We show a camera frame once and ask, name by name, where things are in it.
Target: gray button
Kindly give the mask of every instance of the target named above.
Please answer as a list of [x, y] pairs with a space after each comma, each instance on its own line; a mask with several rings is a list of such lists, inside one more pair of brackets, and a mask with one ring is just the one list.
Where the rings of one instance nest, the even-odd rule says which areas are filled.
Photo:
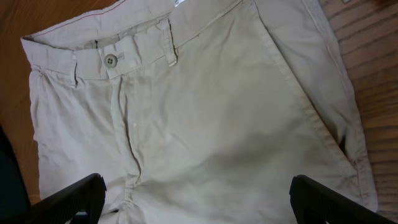
[[108, 68], [114, 68], [116, 67], [117, 64], [118, 64], [118, 59], [116, 58], [115, 55], [108, 54], [107, 56], [105, 56], [105, 65]]

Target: white tag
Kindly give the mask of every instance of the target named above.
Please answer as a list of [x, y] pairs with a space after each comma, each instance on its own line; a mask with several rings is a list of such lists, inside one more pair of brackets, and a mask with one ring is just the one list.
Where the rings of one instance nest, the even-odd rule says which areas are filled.
[[183, 1], [185, 0], [174, 0], [174, 6], [177, 7]]

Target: fabric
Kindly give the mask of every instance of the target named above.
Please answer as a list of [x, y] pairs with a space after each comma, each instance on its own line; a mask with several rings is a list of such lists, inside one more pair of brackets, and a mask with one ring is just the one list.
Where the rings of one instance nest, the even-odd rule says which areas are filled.
[[123, 0], [24, 37], [41, 197], [97, 172], [100, 223], [295, 223], [289, 187], [304, 174], [377, 209], [319, 12], [310, 0]]

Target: wooden table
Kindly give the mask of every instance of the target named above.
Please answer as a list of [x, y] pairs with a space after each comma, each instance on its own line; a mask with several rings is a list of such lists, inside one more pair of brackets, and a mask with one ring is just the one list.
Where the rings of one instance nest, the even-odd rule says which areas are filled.
[[[38, 158], [29, 114], [30, 67], [19, 38], [113, 2], [0, 2], [0, 108], [7, 108], [0, 112], [0, 124], [14, 148], [32, 203], [39, 201]], [[398, 1], [319, 2], [339, 40], [356, 92], [379, 195], [379, 213], [398, 222]]]

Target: inner waistband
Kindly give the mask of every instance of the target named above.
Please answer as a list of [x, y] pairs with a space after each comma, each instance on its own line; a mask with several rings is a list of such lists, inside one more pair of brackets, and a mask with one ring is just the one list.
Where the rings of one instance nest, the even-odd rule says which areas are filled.
[[[185, 0], [175, 7], [173, 0], [121, 0], [105, 9], [87, 12], [23, 37], [21, 41], [32, 65], [67, 75], [75, 71], [80, 78], [112, 78], [164, 55], [160, 26], [153, 25], [102, 48], [78, 49], [76, 46], [118, 35], [149, 21], [167, 18], [173, 45], [177, 48], [241, 1]], [[127, 59], [124, 67], [119, 66], [119, 70], [110, 76], [103, 65], [103, 57], [109, 52]]]

